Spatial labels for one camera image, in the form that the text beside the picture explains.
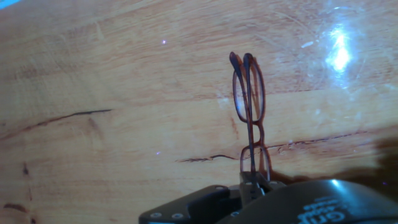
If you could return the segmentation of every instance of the dark crack line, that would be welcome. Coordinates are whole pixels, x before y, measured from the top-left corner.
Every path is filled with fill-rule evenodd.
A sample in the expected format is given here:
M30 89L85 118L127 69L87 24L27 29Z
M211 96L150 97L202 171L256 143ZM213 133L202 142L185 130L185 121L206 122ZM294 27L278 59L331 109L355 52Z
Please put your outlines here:
M14 133L7 134L6 136L1 137L1 138L0 138L0 141L5 140L5 139L9 139L9 138L13 138L13 137L17 136L17 135L20 134L20 133L24 133L24 132L27 132L27 131L31 131L32 129L38 128L38 127L40 127L40 126L46 126L46 125L48 125L49 123L52 123L52 122L54 122L54 121L59 121L59 120L61 120L61 119L70 118L70 117L72 117L72 116L93 114L93 113L105 113L105 112L109 112L109 111L112 111L112 109L77 112L77 113L73 113L73 114L66 115L66 116L62 116L62 117L58 117L58 118L52 118L52 119L49 119L49 120L47 120L47 121L39 122L39 123L37 123L37 124L35 124L35 125L28 126L28 127L24 128L24 129L22 129L22 130L19 130L19 131L14 132Z
M331 138L323 138L323 139L308 140L308 141L297 141L297 142L292 142L292 143L289 143L289 144L279 144L279 145L274 145L274 146L268 146L267 148L270 149L270 148L273 148L273 147L293 146L293 145L298 145L298 144L313 144L313 143L316 143L316 142L325 142L325 141L329 141L329 140L332 140L332 139L347 138L347 137L350 137L350 136L354 136L356 134L364 134L364 133L368 133L368 132L367 131L360 131L360 132L353 133L353 134L344 134L344 135L341 135L341 136L335 136L335 137L331 137Z
M11 208L11 209L15 209L18 210L20 212L23 213L27 213L27 210L25 207L23 207L22 205L17 205L17 204L12 204L12 203L7 203L3 206L3 208Z
M339 139L339 138L347 138L350 136L354 136L356 134L364 134L364 133L368 133L367 131L360 131L360 132L356 132L356 133L352 133L352 134L344 134L341 136L335 136L335 137L331 137L331 138L323 138L323 139L316 139L316 140L309 140L309 141L297 141L297 142L292 142L292 143L288 143L288 144L279 144L279 145L274 145L274 146L269 146L267 147L267 149L271 149L273 147L282 147L282 146L293 146L293 145L298 145L298 144L314 144L317 142L326 142L332 139ZM232 160L239 160L238 158L234 158L231 156L227 156L227 155L223 155L223 154L219 154L219 155L215 155L215 156L210 156L207 158L190 158L190 159L179 159L176 162L205 162L205 161L212 161L214 158L217 157L224 157L227 159L232 159Z
M212 161L213 159L215 159L217 157L224 157L224 158L228 158L228 159L232 159L232 160L238 160L237 158L233 158L232 156L219 154L219 155L210 156L210 157L207 157L207 158L181 159L181 160L177 160L176 162L205 162L205 161Z
M28 193L29 193L29 200L30 201L32 201L33 200L33 197L32 197L32 188L29 186L29 189L28 189Z
M24 168L23 168L22 172L24 173L24 175L29 175L29 170L27 169L26 162L24 162Z

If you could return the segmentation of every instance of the wooden surface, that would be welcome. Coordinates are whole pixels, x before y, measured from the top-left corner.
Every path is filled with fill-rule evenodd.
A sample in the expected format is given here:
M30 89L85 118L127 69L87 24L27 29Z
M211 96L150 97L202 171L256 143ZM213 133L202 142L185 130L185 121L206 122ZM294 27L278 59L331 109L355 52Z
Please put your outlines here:
M23 0L0 10L0 222L137 223L237 184L228 55L266 85L273 178L398 195L395 1Z

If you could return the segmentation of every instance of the brown eyeglass frame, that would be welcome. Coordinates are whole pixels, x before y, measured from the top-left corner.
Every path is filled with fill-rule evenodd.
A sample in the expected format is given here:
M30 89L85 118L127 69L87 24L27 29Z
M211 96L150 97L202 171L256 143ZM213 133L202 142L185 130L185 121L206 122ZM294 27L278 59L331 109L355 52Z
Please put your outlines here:
M231 52L229 55L229 61L231 62L232 66L234 67L234 73L233 73L233 95L234 95L234 103L235 103L235 109L236 112L239 116L239 119L248 124L248 134L249 134L249 145L244 147L241 152L241 157L240 157L240 169L241 172L243 172L243 160L244 160L244 153L247 150L250 150L250 159L251 159L251 173L254 174L256 173L256 163L254 161L254 148L259 147L261 149L261 153L264 155L265 162L266 162L266 169L267 169L267 180L270 181L271 179L271 162L269 159L269 155L267 153L266 147L264 145L264 127L262 125L262 122L264 120L265 114L266 114L266 92L265 92L265 87L264 87L264 81L262 77L261 70L257 64L256 59L250 54L246 53L243 57L243 63L240 61L238 56L234 53ZM243 75L241 71L241 65L243 64L244 66L244 71L246 74L246 83L247 83L247 91L245 90L244 82L243 82ZM257 85L259 85L259 88L261 89L261 100L262 102L258 102L260 106L260 115L259 119L256 121L253 121L253 116L252 116L252 99L251 97L251 81L250 81L250 70L251 68L255 69L256 72L258 72L258 77L259 80ZM236 97L236 82L239 80L240 86L242 89L243 93L243 100L244 100L244 107L245 107L245 113L246 113L246 119L242 117L241 113L239 112L239 107L238 107L238 99ZM256 125L259 128L260 131L260 140L258 142L254 142L254 135L253 135L253 125Z

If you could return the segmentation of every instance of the eyeglasses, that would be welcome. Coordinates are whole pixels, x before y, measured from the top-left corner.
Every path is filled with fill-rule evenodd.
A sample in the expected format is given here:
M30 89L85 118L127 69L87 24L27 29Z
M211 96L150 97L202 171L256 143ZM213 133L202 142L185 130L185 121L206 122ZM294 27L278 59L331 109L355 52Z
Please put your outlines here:
M262 121L266 112L266 97L262 73L256 59L249 53L240 58L231 52L229 61L234 67L233 73L233 94L236 112L242 122L248 124L249 145L244 147L241 152L240 167L241 173L244 172L243 162L245 153L250 153L250 171L255 174L255 149L260 149L266 162L267 180L270 181L271 163L269 155L264 146L264 127ZM253 126L257 126L260 132L260 140L254 142Z

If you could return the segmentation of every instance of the black plastic casing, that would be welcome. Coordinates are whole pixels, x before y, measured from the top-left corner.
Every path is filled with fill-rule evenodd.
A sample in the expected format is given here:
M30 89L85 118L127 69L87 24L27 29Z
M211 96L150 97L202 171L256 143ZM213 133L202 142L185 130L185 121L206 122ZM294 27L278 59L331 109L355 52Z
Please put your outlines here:
M292 184L251 202L229 224L398 224L398 205L363 185L342 180Z

